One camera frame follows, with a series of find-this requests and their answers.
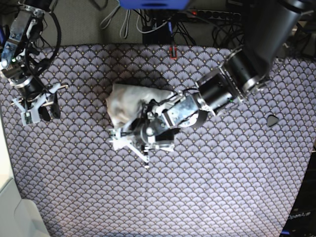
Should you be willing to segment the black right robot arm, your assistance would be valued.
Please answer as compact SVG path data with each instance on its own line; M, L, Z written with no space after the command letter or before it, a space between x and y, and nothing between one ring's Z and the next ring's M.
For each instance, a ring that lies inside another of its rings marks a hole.
M66 85L55 83L45 86L40 75L49 68L61 46L61 27L54 9L56 0L21 0L23 9L14 19L8 35L2 41L0 56L0 77L20 93L12 104L20 110L24 126L50 121L61 116L57 92ZM49 14L55 24L57 40L50 58L36 61L32 55L39 55L37 41L44 31L44 16Z

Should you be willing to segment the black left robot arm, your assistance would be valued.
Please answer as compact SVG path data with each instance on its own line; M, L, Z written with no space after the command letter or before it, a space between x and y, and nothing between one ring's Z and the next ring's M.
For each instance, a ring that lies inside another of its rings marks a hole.
M182 127L201 127L235 99L265 85L278 50L312 0L259 0L251 11L244 42L215 71L197 82L196 93L175 95L142 107L131 125L131 143L142 151L171 148Z

